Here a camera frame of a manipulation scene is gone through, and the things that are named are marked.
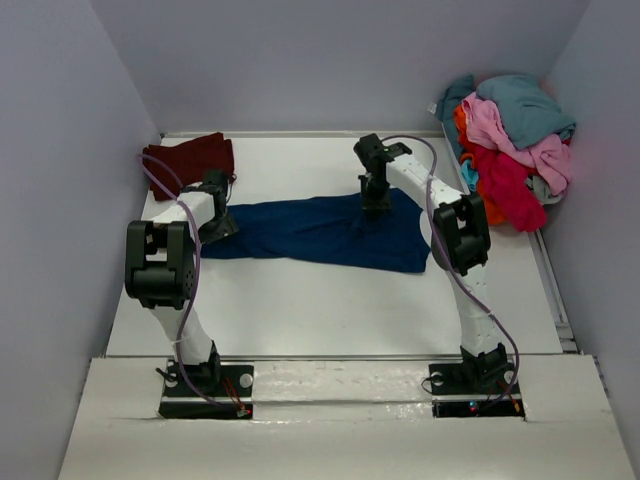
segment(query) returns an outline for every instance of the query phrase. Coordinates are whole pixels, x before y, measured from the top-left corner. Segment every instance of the wire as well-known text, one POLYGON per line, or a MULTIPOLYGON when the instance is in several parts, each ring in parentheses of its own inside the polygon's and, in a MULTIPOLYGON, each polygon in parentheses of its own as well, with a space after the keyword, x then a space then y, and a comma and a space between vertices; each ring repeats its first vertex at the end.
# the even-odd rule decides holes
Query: wire
POLYGON ((178 327, 176 341, 174 342, 176 346, 176 358, 178 360, 178 367, 180 369, 182 378, 184 379, 187 386, 191 389, 191 391, 196 395, 198 395, 200 398, 202 398, 208 404, 213 405, 215 407, 223 407, 222 404, 216 402, 213 398, 209 397, 206 393, 204 393, 202 390, 200 390, 198 387, 196 387, 193 384, 193 382, 189 378, 189 375, 187 374, 187 370, 184 366, 184 362, 182 359, 182 350, 181 350, 182 335, 184 333, 184 327, 187 324, 187 320, 189 319, 189 314, 193 309, 193 304, 196 300, 196 293, 198 292, 198 284, 200 283, 200 261, 201 261, 200 249, 202 248, 202 244, 200 243, 200 237, 198 236, 198 224, 196 223, 196 219, 193 217, 193 213, 191 212, 189 207, 183 201, 178 200, 178 197, 176 197, 173 194, 173 192, 171 192, 171 190, 169 190, 160 180, 156 178, 156 176, 153 173, 149 171, 149 169, 144 164, 143 160, 149 160, 150 162, 153 162, 159 165, 160 167, 162 167, 163 169, 165 169, 167 172, 171 174, 171 176, 176 181, 176 183, 180 186, 180 188, 182 188, 183 187, 182 182, 180 181, 176 173, 173 170, 171 170, 171 168, 169 168, 168 165, 158 160, 157 158, 152 157, 151 155, 146 155, 144 153, 141 153, 141 154, 138 154, 136 158, 140 160, 140 165, 142 166, 142 171, 145 173, 145 175, 147 175, 147 177, 149 177, 149 179, 153 183, 155 183, 160 188, 160 190, 162 190, 169 198, 171 198, 172 200, 175 200, 176 204, 180 205, 184 209, 185 213, 187 214, 187 219, 189 220, 189 225, 191 226, 191 233, 194 238, 194 242, 196 244, 196 262, 195 262, 196 265, 195 265, 195 273, 193 275, 193 290, 191 292, 191 298, 189 299, 189 302, 187 303, 187 307, 184 310, 184 315, 182 316, 182 320, 180 321, 180 326, 178 327))
POLYGON ((435 228, 435 225, 433 223, 433 203, 431 201, 431 183, 433 182, 433 176, 435 174, 436 165, 438 163, 438 153, 436 152, 436 149, 427 140, 425 140, 423 138, 420 138, 420 137, 413 136, 413 135, 391 135, 389 137, 383 138, 382 141, 386 142, 388 140, 393 140, 395 138, 408 138, 410 140, 415 140, 417 142, 422 143, 423 145, 426 145, 429 148, 429 150, 431 150, 431 155, 433 155, 433 163, 431 164, 431 169, 429 170, 429 178, 427 179, 427 219, 429 220, 429 226, 431 227, 431 232, 433 233, 433 238, 434 238, 434 240, 436 242, 436 246, 438 247, 438 249, 442 253, 442 257, 444 258, 445 266, 447 267, 447 270, 451 273, 451 276, 455 280, 456 284, 460 287, 460 289, 464 292, 464 294, 467 297, 469 297, 476 305, 478 305, 478 307, 480 307, 480 309, 483 312, 485 312, 487 314, 487 316, 491 320, 493 320, 493 323, 495 323, 495 325, 500 329, 502 334, 505 336, 505 338, 509 341, 509 343, 513 347, 513 354, 514 354, 513 376, 511 377, 511 381, 509 382, 509 385, 507 385, 507 388, 502 392, 502 394, 498 398, 493 400, 491 403, 489 403, 489 405, 487 405, 485 407, 487 409, 491 408, 496 403, 502 401, 502 399, 505 398, 507 395, 509 395, 510 392, 511 392, 511 389, 516 384, 516 381, 518 379, 518 371, 520 370, 520 351, 518 350, 518 345, 516 345, 516 342, 513 339, 513 337, 509 334, 507 329, 504 328, 504 326, 502 325, 500 320, 498 320, 498 318, 493 314, 491 309, 487 305, 485 305, 482 302, 482 300, 480 300, 478 297, 476 297, 464 285, 464 283, 462 283, 462 280, 460 279, 460 276, 458 275, 458 273, 454 270, 453 266, 451 265, 451 260, 449 259, 449 252, 444 248, 442 240, 440 239, 440 236, 437 234, 438 230, 435 228))

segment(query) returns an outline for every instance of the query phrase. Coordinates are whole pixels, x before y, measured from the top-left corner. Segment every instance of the pile of clothes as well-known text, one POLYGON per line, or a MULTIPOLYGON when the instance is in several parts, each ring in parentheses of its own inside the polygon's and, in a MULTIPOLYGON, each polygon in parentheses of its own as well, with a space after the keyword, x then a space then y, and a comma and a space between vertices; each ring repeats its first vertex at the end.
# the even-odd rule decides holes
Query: pile of clothes
POLYGON ((571 181, 569 143, 576 121, 530 75, 503 75, 474 89, 473 76, 445 91, 443 123, 469 190, 482 197, 490 225, 532 232, 543 206, 560 201, 571 181))

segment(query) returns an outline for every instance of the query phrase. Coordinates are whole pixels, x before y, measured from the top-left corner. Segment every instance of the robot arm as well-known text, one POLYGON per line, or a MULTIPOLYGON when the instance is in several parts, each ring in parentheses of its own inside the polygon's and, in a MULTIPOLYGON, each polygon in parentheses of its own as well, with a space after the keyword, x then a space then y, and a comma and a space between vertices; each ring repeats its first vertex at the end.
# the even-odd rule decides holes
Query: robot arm
MULTIPOLYGON (((207 172, 203 183, 185 187, 178 200, 189 207, 202 243, 210 243, 237 231, 226 208, 227 177, 218 170, 207 172)), ((134 221, 127 229, 125 289, 150 309, 174 346, 180 341, 185 366, 206 370, 219 377, 219 355, 192 309, 178 340, 185 304, 194 287, 191 237, 184 208, 174 202, 147 221, 134 221)))
POLYGON ((466 384, 471 391, 486 390, 511 369, 499 331, 489 315, 461 288, 468 290, 483 304, 488 304, 486 292, 486 262, 490 247, 489 228, 482 199, 477 194, 465 195, 440 179, 431 178, 430 170, 421 164, 402 143, 383 145, 377 135, 362 137, 354 147, 367 174, 360 177, 362 205, 365 211, 379 214, 391 208, 388 189, 394 186, 406 193, 424 213, 430 215, 435 232, 422 232, 432 246, 438 265, 443 268, 453 288, 462 330, 462 364, 454 368, 449 383, 466 384), (431 205, 430 212, 427 195, 431 205), (454 273, 450 272, 437 242, 447 250, 454 273))

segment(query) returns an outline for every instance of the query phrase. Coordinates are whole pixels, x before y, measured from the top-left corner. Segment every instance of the white wall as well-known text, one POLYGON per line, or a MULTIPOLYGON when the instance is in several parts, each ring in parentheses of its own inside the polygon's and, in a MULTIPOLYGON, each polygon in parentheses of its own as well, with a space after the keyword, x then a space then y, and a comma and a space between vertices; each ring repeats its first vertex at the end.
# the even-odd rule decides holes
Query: white wall
POLYGON ((0 5, 0 478, 57 478, 156 129, 86 0, 0 5))
POLYGON ((551 83, 574 114, 574 182, 544 238, 579 345, 599 357, 640 473, 640 2, 594 0, 551 83))
POLYGON ((161 131, 438 129, 461 73, 547 74, 588 0, 92 0, 161 131))

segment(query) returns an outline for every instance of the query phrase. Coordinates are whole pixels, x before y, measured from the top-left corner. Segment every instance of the white platform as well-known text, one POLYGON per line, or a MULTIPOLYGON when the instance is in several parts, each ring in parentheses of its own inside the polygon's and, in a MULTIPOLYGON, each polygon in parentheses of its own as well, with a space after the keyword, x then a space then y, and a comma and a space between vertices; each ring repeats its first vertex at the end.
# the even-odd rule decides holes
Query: white platform
MULTIPOLYGON (((430 140, 439 155, 437 175, 459 187, 445 140, 430 140)), ((233 138, 238 181, 231 204, 357 192, 363 169, 353 153, 356 141, 233 138)), ((429 160, 426 147, 405 143, 429 160)), ((143 218, 164 208, 149 194, 143 218)), ((494 311, 521 352, 560 353, 528 235, 494 228, 491 240, 487 284, 494 311)), ((453 293, 431 256, 423 275, 290 259, 205 260, 201 279, 196 308, 225 357, 459 354, 453 293)), ((171 353, 157 320, 123 291, 107 355, 171 353)))
POLYGON ((255 420, 164 420, 164 362, 93 361, 61 480, 634 478, 590 357, 523 357, 527 421, 432 418, 417 361, 256 362, 255 420))

